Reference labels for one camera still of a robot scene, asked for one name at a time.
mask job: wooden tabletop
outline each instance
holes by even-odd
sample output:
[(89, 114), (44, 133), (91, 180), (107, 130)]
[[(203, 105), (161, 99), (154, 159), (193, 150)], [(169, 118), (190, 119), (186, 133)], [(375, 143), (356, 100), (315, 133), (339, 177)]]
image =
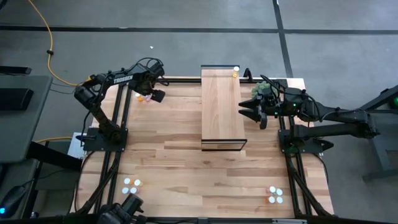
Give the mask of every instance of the wooden tabletop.
[[(290, 87), (305, 88), (301, 78), (287, 81)], [(242, 100), (251, 97), (253, 86), (241, 84)], [(142, 209), (147, 217), (294, 216), (285, 158), (277, 140), (278, 119), (269, 117), (267, 129), (260, 130), (258, 124), (244, 117), (248, 143), (240, 152), (201, 152), (200, 84), (171, 83), (156, 88), (166, 92), (161, 103), (138, 102), (134, 94), (131, 98), (129, 137), (119, 166), (114, 202), (122, 203), (127, 197), (122, 188), (128, 187), (124, 184), (128, 177), (144, 183), (137, 195), (144, 200)], [(117, 86), (110, 88), (102, 104), (109, 118), (116, 92)], [(94, 153), (83, 169), (78, 208), (98, 185), (103, 157), (103, 152)], [(311, 154), (302, 157), (309, 189), (333, 213), (322, 163)], [(270, 186), (283, 190), (282, 204), (267, 203)], [(104, 192), (105, 203), (108, 188)], [(304, 211), (301, 190), (297, 193)]]

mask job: gray floor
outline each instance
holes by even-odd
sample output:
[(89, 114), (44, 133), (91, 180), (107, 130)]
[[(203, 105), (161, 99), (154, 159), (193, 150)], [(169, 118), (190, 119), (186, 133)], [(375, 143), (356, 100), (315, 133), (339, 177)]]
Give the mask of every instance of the gray floor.
[[(34, 2), (53, 26), (276, 28), (271, 0)], [(398, 29), (394, 0), (279, 0), (279, 5), (286, 29)], [(0, 24), (42, 26), (23, 0), (9, 1), (0, 11)], [(202, 64), (239, 64), (255, 75), (286, 77), (278, 34), (53, 34), (52, 67), (75, 83), (93, 73), (128, 67), (141, 57), (162, 59), (168, 75), (197, 76)], [(326, 105), (356, 108), (397, 84), (398, 35), (292, 34), (286, 39), (294, 77), (304, 78), (308, 92)], [(49, 75), (48, 48), (46, 32), (0, 31), (1, 65), (28, 66), (34, 75)], [(35, 138), (71, 135), (81, 129), (85, 113), (72, 95), (50, 92)], [(330, 139), (335, 147), (325, 153), (325, 162), (335, 213), (398, 222), (398, 178), (365, 184), (361, 176), (377, 169), (368, 142), (352, 137)]]

